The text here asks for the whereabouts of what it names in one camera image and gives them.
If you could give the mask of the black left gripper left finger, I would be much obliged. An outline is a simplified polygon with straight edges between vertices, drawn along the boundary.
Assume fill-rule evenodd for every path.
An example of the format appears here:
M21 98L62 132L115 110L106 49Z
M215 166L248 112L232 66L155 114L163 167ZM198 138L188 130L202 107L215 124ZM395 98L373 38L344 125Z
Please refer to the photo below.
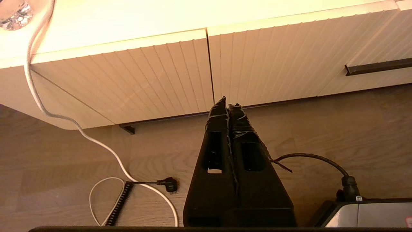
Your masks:
M220 227L237 205L226 97L210 109L183 210L185 227Z

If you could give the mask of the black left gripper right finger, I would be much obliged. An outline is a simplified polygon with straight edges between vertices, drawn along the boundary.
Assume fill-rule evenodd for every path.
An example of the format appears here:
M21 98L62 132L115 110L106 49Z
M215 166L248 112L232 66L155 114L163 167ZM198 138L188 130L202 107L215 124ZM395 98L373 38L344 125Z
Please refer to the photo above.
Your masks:
M296 227L293 203L239 104L229 105L231 154L237 179L237 207L228 212L234 227Z

